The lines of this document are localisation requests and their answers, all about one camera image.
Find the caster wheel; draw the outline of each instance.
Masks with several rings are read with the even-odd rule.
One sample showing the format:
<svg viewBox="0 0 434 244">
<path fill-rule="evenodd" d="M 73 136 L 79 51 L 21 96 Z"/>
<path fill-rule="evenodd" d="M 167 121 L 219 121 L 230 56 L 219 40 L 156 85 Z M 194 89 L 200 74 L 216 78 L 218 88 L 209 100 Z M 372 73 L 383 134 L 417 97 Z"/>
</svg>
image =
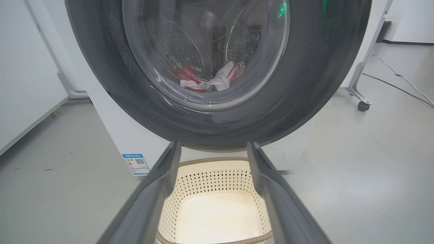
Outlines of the caster wheel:
<svg viewBox="0 0 434 244">
<path fill-rule="evenodd" d="M 366 104 L 366 103 L 364 103 L 364 102 L 359 102 L 358 105 L 357 105 L 357 108 L 358 108 L 360 111 L 366 111 L 366 110 L 369 109 L 369 104 Z"/>
</svg>

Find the qr code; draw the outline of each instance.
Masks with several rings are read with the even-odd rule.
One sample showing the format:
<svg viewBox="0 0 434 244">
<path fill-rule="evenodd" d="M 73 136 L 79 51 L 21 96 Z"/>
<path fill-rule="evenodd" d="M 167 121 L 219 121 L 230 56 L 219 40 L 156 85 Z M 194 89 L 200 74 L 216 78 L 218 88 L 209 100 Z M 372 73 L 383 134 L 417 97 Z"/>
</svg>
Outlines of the qr code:
<svg viewBox="0 0 434 244">
<path fill-rule="evenodd" d="M 137 163 L 138 165 L 144 165 L 144 164 L 145 164 L 145 161 L 144 161 L 143 159 L 141 159 L 141 158 L 136 158 L 136 163 Z"/>
</svg>

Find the white plastic basket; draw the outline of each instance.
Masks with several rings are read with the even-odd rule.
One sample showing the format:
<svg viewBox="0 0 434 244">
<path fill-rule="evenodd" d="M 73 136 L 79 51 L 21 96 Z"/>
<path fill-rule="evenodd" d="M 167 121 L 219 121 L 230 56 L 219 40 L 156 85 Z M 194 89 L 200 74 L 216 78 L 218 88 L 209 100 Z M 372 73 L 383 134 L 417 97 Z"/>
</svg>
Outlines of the white plastic basket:
<svg viewBox="0 0 434 244">
<path fill-rule="evenodd" d="M 158 225 L 162 244 L 262 243 L 272 237 L 265 202 L 245 157 L 180 164 Z"/>
</svg>

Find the front-loading washing machine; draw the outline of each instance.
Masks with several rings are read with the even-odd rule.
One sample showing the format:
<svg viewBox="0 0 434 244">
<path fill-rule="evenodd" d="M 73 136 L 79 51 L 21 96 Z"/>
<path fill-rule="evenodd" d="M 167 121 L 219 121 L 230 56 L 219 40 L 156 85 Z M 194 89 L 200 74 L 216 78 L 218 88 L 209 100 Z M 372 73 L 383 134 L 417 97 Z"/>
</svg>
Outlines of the front-loading washing machine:
<svg viewBox="0 0 434 244">
<path fill-rule="evenodd" d="M 246 156 L 255 141 L 278 170 L 294 169 L 370 12 L 363 0 L 44 2 L 134 175 L 171 141 L 181 161 Z"/>
</svg>

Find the green light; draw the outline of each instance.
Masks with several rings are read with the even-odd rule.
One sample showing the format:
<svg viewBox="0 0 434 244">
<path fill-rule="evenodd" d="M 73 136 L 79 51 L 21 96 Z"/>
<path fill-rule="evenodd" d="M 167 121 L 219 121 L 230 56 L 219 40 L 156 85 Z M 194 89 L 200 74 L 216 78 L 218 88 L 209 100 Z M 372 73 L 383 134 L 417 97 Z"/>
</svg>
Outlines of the green light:
<svg viewBox="0 0 434 244">
<path fill-rule="evenodd" d="M 280 9 L 279 18 L 282 17 L 286 12 L 286 2 L 283 2 L 282 8 Z"/>
<path fill-rule="evenodd" d="M 324 12 L 327 11 L 328 6 L 329 6 L 329 1 L 328 0 L 322 0 L 322 10 Z"/>
</svg>

